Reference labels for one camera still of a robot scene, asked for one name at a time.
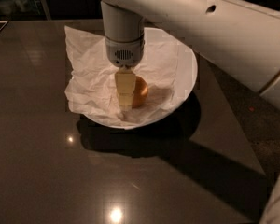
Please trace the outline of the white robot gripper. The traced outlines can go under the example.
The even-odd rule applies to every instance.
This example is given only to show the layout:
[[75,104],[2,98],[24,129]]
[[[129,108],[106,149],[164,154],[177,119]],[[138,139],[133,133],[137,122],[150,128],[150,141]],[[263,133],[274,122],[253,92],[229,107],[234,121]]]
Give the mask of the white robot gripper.
[[131,68],[136,67],[144,54],[145,40],[140,36],[135,41],[118,42],[105,38],[106,55],[116,67],[121,67],[115,74],[115,83],[119,108],[129,111],[133,105],[133,93],[136,83],[136,74]]

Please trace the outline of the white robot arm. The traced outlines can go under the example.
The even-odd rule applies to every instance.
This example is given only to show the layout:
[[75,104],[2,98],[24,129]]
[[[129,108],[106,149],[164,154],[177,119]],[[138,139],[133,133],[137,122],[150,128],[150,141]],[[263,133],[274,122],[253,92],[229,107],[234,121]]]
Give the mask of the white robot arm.
[[280,110],[280,13],[242,0],[102,0],[192,47]]

